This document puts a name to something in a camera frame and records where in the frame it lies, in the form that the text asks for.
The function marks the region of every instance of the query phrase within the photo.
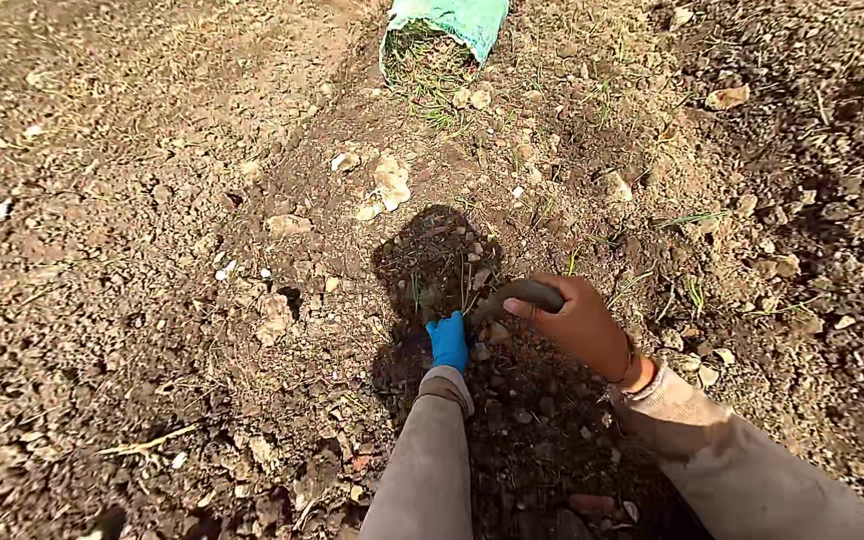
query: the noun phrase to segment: twig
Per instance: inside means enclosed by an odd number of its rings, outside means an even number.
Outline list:
[[[186,425],[182,429],[176,429],[175,431],[172,431],[171,433],[166,433],[166,434],[162,435],[161,437],[158,437],[157,439],[152,439],[147,443],[129,444],[129,445],[125,445],[125,446],[117,446],[115,448],[100,449],[99,451],[96,451],[95,454],[96,454],[96,456],[103,456],[106,454],[115,454],[117,456],[128,456],[131,454],[141,454],[141,453],[149,450],[150,448],[155,448],[155,447],[161,445],[162,443],[164,443],[165,441],[167,441],[169,439],[184,436],[185,434],[188,434],[189,432],[192,432],[195,429],[197,429],[198,426],[199,426],[198,423],[192,423],[191,425]]]

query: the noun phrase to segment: beige sleeve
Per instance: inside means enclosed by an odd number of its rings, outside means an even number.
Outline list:
[[[464,423],[473,410],[462,374],[450,366],[429,370],[395,442],[360,538],[473,538]]]
[[[612,393],[623,432],[659,465],[717,540],[864,538],[864,501],[668,367]]]

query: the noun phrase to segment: dirt ground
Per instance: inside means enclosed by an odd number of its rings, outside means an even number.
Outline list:
[[[354,538],[422,322],[540,270],[864,497],[864,4],[514,1],[438,127],[388,8],[0,2],[0,538]],[[473,342],[477,536],[702,537],[599,377]]]

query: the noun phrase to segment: green plastic bag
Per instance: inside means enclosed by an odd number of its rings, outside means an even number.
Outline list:
[[[410,22],[420,20],[468,47],[481,67],[508,14],[509,0],[394,0],[378,49],[378,68],[386,76],[385,46],[389,32],[402,30]]]

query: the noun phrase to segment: gloved hand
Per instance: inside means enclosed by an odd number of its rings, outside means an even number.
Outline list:
[[[425,325],[432,338],[432,367],[452,366],[465,374],[469,363],[466,347],[466,329],[462,323],[462,311],[453,311],[452,316]]]

